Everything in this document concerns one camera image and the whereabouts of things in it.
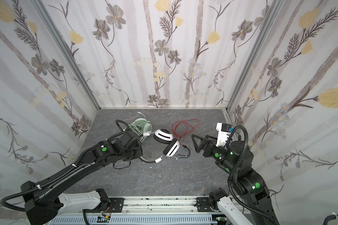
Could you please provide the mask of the white black headphones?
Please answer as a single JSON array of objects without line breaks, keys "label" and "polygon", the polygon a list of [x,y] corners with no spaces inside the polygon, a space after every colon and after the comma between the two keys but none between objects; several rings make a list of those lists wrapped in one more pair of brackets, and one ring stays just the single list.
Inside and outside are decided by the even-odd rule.
[{"label": "white black headphones", "polygon": [[182,155],[182,154],[178,154],[179,158],[188,158],[191,154],[190,149],[186,146],[186,145],[181,145],[180,141],[178,139],[176,139],[173,134],[166,130],[166,129],[158,129],[155,132],[139,132],[139,136],[141,138],[145,138],[150,136],[151,134],[154,135],[154,140],[156,140],[157,142],[160,142],[162,144],[166,144],[166,148],[163,151],[163,156],[154,160],[154,161],[149,161],[147,159],[145,159],[143,156],[141,156],[139,159],[144,162],[144,163],[148,163],[148,164],[153,164],[153,163],[159,163],[161,162],[164,158],[166,157],[174,157],[174,155],[177,153],[177,151],[179,150],[179,148],[182,146],[185,149],[188,150],[188,154],[187,155]]}]

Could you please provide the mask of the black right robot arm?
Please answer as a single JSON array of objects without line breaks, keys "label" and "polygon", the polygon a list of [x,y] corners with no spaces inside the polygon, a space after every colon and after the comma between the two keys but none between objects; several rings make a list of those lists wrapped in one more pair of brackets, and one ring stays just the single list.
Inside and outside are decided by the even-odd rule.
[{"label": "black right robot arm", "polygon": [[252,168],[254,154],[250,151],[247,129],[237,125],[233,129],[229,124],[219,129],[225,140],[206,135],[191,136],[195,151],[203,151],[204,157],[211,157],[216,165],[228,173],[229,194],[239,205],[251,212],[258,225],[277,225],[269,189],[263,179]]}]

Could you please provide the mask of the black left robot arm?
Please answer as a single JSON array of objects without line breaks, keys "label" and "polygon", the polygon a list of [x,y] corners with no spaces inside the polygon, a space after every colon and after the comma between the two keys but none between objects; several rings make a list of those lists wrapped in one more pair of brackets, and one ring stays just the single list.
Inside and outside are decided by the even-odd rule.
[{"label": "black left robot arm", "polygon": [[25,212],[32,225],[43,225],[64,207],[59,196],[72,185],[107,165],[141,157],[141,137],[130,130],[128,123],[121,120],[115,123],[124,124],[126,129],[84,150],[74,163],[56,174],[37,183],[24,183],[21,192],[2,198],[0,205]]}]

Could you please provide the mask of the mint green headphones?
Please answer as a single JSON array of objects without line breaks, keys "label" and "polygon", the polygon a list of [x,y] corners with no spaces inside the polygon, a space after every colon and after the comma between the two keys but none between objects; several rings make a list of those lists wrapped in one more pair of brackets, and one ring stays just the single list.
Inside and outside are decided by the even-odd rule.
[{"label": "mint green headphones", "polygon": [[140,136],[140,141],[143,142],[147,138],[145,133],[151,134],[153,126],[150,121],[145,118],[138,118],[131,124],[129,124],[130,130]]}]

